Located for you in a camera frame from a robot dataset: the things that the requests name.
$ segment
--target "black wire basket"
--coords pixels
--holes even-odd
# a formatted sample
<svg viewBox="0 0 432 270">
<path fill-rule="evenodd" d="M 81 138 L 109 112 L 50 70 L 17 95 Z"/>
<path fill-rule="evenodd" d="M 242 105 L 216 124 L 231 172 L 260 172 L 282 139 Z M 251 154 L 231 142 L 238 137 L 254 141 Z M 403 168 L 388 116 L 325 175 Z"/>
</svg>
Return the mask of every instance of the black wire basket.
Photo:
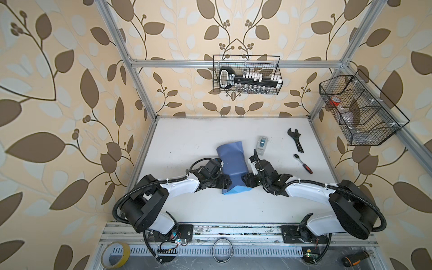
<svg viewBox="0 0 432 270">
<path fill-rule="evenodd" d="M 379 90 L 378 98 L 366 83 Z M 381 145 L 410 121 L 361 70 L 353 76 L 339 75 L 321 82 L 320 95 L 351 146 Z M 397 120 L 394 115 L 405 120 Z"/>
<path fill-rule="evenodd" d="M 277 95 L 279 56 L 213 55 L 213 92 Z"/>
</svg>

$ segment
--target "white tabletop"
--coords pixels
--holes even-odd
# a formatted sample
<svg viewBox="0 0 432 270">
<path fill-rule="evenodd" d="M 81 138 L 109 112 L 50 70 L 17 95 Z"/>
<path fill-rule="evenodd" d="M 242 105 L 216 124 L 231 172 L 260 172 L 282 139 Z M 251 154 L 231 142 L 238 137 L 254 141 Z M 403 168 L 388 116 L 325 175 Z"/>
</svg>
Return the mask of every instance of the white tabletop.
<svg viewBox="0 0 432 270">
<path fill-rule="evenodd" d="M 297 151 L 294 140 L 287 134 L 289 128 L 298 129 L 304 153 Z M 269 139 L 260 158 L 269 161 L 279 174 L 335 183 L 306 118 L 161 118 L 139 179 L 147 174 L 155 178 L 184 175 L 193 162 L 217 157 L 216 148 L 225 143 L 241 141 L 247 159 L 253 155 L 260 136 Z M 293 158 L 295 153 L 313 174 Z M 329 209 L 303 198 L 273 196 L 256 187 L 231 195 L 207 188 L 175 197 L 162 210 L 170 212 L 179 222 L 290 223 L 300 222 L 308 213 Z"/>
</svg>

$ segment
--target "tape roll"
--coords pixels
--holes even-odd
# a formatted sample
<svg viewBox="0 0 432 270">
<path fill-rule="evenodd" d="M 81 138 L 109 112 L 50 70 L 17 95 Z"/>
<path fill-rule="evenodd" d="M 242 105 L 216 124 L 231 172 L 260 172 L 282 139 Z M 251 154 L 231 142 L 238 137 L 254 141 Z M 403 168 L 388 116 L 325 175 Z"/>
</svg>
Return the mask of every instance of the tape roll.
<svg viewBox="0 0 432 270">
<path fill-rule="evenodd" d="M 121 259 L 116 264 L 112 265 L 109 262 L 109 256 L 111 255 L 113 250 L 115 248 L 118 248 L 118 246 L 120 245 L 123 247 L 123 255 L 121 256 Z M 130 256 L 130 247 L 128 244 L 123 242 L 112 242 L 107 246 L 107 248 L 102 253 L 101 263 L 103 267 L 105 267 L 106 269 L 116 269 L 122 267 L 129 259 L 129 256 Z"/>
</svg>

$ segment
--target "small electronic device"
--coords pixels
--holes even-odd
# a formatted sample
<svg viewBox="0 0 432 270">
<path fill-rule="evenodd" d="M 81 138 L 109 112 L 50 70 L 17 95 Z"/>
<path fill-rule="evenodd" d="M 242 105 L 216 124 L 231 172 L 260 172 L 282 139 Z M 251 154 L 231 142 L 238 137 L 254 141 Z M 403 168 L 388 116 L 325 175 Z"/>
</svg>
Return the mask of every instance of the small electronic device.
<svg viewBox="0 0 432 270">
<path fill-rule="evenodd" d="M 267 147 L 267 141 L 268 141 L 268 138 L 264 137 L 264 136 L 261 136 L 260 139 L 258 140 L 258 143 L 257 143 L 258 155 L 261 155 L 261 156 L 264 155 L 264 150 Z"/>
</svg>

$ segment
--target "blue fabric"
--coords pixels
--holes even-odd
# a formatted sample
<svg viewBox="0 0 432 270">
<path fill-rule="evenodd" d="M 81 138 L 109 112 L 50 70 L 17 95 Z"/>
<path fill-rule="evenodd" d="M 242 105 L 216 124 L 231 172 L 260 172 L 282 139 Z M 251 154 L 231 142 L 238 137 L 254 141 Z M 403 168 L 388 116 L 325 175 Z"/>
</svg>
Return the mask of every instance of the blue fabric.
<svg viewBox="0 0 432 270">
<path fill-rule="evenodd" d="M 252 188 L 246 187 L 245 183 L 241 180 L 243 175 L 249 173 L 241 142 L 221 145 L 216 148 L 216 151 L 223 161 L 223 174 L 229 175 L 232 181 L 228 189 L 222 189 L 222 194 L 236 194 L 251 190 Z"/>
</svg>

